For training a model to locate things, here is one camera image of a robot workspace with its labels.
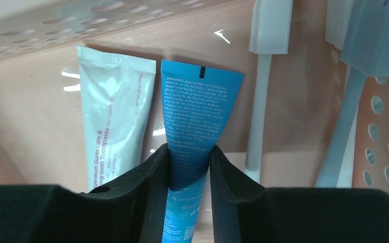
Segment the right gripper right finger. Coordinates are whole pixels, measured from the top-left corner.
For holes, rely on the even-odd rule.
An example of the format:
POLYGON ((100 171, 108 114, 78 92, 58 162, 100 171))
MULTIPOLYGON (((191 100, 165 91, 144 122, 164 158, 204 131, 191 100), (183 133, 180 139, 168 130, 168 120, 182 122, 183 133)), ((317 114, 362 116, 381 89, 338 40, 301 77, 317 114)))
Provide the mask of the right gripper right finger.
POLYGON ((389 242, 389 194, 265 188, 218 146, 210 156, 215 242, 389 242))

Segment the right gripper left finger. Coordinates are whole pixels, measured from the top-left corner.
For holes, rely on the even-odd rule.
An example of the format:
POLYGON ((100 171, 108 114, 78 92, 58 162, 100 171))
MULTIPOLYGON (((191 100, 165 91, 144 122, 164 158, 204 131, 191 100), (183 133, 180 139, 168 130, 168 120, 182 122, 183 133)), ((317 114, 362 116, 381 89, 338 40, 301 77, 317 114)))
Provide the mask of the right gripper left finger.
POLYGON ((0 242, 161 242, 169 186, 166 144, 88 193, 0 185, 0 242))

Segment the white red-capped toothpaste tube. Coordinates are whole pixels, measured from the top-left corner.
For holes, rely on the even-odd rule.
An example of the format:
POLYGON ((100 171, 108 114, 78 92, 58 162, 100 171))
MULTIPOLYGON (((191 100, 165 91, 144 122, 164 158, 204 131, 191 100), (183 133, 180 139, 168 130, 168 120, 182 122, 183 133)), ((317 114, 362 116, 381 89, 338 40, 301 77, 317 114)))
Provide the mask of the white red-capped toothpaste tube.
POLYGON ((88 189, 140 163, 155 60, 78 46, 88 189))

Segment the blue toothpaste tube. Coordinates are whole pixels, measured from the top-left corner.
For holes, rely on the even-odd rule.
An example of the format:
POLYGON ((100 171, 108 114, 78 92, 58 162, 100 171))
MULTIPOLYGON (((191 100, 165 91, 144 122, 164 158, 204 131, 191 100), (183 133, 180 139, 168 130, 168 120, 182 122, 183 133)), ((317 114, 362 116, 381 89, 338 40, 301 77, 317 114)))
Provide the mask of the blue toothpaste tube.
POLYGON ((191 242, 206 184, 210 154, 224 131, 244 75, 161 61, 170 185, 163 242, 191 242))

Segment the pink perforated plastic basket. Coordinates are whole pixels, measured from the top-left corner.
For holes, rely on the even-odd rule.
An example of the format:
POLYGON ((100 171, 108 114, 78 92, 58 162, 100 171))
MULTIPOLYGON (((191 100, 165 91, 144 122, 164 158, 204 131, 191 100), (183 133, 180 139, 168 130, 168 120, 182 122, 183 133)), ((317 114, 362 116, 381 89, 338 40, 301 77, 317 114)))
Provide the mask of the pink perforated plastic basket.
MULTIPOLYGON (((218 146, 244 173, 257 55, 249 52, 255 1, 52 1, 0 20, 0 185, 56 184, 88 193, 77 47, 155 60, 140 163, 163 144, 161 61, 240 72, 218 146)), ((325 42, 327 1, 293 1, 288 53, 273 55, 259 184, 315 182, 344 96, 349 67, 325 42)), ((389 194, 389 77, 368 77, 355 143, 335 188, 389 194)), ((210 161, 193 239, 213 238, 210 161)))

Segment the white pink toothbrush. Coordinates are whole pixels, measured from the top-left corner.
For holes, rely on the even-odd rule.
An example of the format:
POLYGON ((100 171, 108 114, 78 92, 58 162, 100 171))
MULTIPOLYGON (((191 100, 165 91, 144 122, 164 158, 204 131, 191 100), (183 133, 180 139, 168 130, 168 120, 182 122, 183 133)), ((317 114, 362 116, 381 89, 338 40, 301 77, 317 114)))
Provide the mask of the white pink toothbrush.
POLYGON ((273 55, 288 53, 292 0, 256 1, 253 6, 249 52, 257 55, 253 110, 244 173, 260 182, 269 74, 273 55))

